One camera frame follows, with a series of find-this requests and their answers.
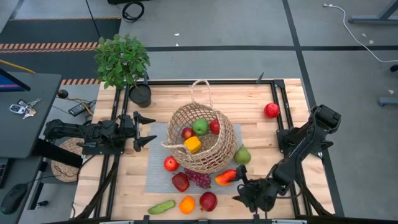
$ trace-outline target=green pear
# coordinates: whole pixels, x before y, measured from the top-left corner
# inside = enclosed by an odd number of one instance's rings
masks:
[[[234,160],[235,163],[237,164],[248,164],[251,160],[251,155],[250,152],[248,151],[248,149],[246,147],[244,147],[243,145],[238,149],[238,151],[235,152],[234,155]]]

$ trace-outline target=floor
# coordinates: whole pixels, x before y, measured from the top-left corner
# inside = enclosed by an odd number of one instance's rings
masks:
[[[82,0],[5,0],[0,9],[1,24],[15,18],[88,17]],[[120,16],[116,6],[105,0],[88,1],[95,17]],[[389,0],[328,0],[347,15],[375,14]],[[330,157],[338,191],[347,217],[398,220],[398,195],[394,178],[398,134],[398,108],[377,104],[380,96],[397,96],[398,73],[393,63],[379,63],[363,50],[250,50],[248,46],[355,46],[343,27],[343,13],[322,7],[317,0],[150,0],[141,20],[122,21],[120,34],[136,35],[148,47],[198,46],[197,50],[149,52],[151,78],[301,78],[310,104],[325,104],[343,116]],[[292,21],[286,16],[290,6]],[[294,23],[297,39],[290,33]],[[398,45],[398,26],[348,24],[353,34],[368,45]],[[220,46],[244,46],[242,50],[222,50]],[[215,46],[208,50],[202,46]],[[396,50],[380,50],[382,60],[398,59]],[[98,86],[63,86],[75,97],[96,98]],[[69,109],[68,102],[56,106]],[[84,117],[53,109],[49,119],[81,123]],[[26,211],[20,223],[66,220],[70,214],[74,186],[45,186],[41,200],[47,208]]]

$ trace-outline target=wooden tabletop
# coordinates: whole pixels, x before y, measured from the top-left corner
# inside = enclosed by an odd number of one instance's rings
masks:
[[[300,79],[285,79],[286,92],[289,99],[290,111],[295,127],[300,127],[308,121],[308,107],[305,101]],[[152,90],[152,104],[148,108],[139,108],[129,100],[128,115],[138,111],[147,118],[157,122],[167,123],[173,112],[180,106],[189,103],[190,86],[150,86]],[[212,85],[214,107],[224,113],[232,123],[240,124],[243,143],[252,155],[251,162],[246,166],[250,179],[264,178],[271,167],[283,158],[279,152],[276,130],[276,119],[268,119],[263,115],[263,108],[272,102],[270,85]],[[115,89],[109,87],[104,90],[103,83],[99,88],[93,123],[110,119]],[[199,103],[208,105],[208,90],[206,86],[195,87],[195,99]],[[119,111],[123,103],[124,93],[121,93]],[[278,91],[279,101],[282,95]],[[284,109],[281,108],[284,127],[287,128]],[[150,124],[141,125],[141,136],[148,135]],[[233,195],[217,195],[218,205],[212,212],[201,212],[199,206],[200,194],[191,194],[196,201],[196,209],[189,215],[184,215],[178,209],[178,203],[186,196],[180,194],[148,194],[144,192],[146,182],[147,156],[150,144],[141,152],[132,148],[132,139],[127,141],[126,151],[121,156],[118,179],[114,196],[112,220],[142,220],[148,215],[147,210],[152,206],[174,199],[177,206],[159,215],[151,215],[151,220],[174,219],[248,219],[252,213],[240,202],[231,197]],[[75,195],[76,214],[79,214],[91,200],[98,189],[103,156],[96,156],[82,168]],[[309,155],[303,161],[305,180],[315,198],[326,210],[333,213],[333,204],[326,182],[325,172],[319,158]],[[105,214],[108,191],[104,194],[101,215]],[[302,198],[299,198],[300,210],[304,213]],[[268,213],[268,218],[293,218],[291,199],[276,200],[274,208]]]

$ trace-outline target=black floor mat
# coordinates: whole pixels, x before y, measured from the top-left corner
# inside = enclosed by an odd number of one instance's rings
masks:
[[[61,74],[63,79],[97,78],[98,68],[95,51],[0,54],[0,58],[29,68],[37,73]],[[10,72],[21,70],[5,65],[1,67]]]
[[[99,34],[112,39],[119,32],[120,19],[96,19]],[[1,44],[97,42],[91,19],[14,20],[0,34]]]

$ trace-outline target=cucumber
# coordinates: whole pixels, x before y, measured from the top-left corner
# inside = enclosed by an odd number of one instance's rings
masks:
[[[169,210],[170,208],[174,208],[174,206],[175,206],[175,201],[168,200],[168,201],[157,204],[157,205],[153,206],[152,208],[148,209],[148,213],[151,215],[160,214],[162,212]]]

